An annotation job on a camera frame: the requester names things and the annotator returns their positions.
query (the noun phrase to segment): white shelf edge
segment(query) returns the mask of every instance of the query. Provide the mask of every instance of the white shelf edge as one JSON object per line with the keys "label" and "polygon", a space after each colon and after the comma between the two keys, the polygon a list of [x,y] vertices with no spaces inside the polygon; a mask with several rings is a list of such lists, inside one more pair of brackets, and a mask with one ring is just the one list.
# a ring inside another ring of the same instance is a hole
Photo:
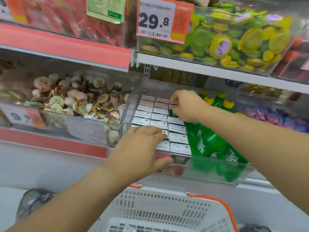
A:
{"label": "white shelf edge", "polygon": [[150,64],[153,66],[166,67],[181,71],[188,71],[208,76],[214,76],[229,80],[237,80],[247,83],[259,84],[264,86],[270,86],[278,89],[291,90],[294,92],[300,92],[309,94],[309,85],[292,82],[288,80],[281,80],[274,77],[255,75],[245,72],[238,72],[234,70],[227,70],[218,67],[211,67],[197,63],[185,62],[170,58],[163,58],[148,54],[137,54],[137,63]]}

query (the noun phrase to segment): white plastic basket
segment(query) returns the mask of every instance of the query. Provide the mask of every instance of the white plastic basket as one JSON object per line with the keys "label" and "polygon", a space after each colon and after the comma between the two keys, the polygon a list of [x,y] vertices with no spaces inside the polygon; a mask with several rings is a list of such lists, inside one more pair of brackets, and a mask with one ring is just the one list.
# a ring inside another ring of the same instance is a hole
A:
{"label": "white plastic basket", "polygon": [[239,232],[222,200],[159,188],[126,188],[101,215],[97,232]]}

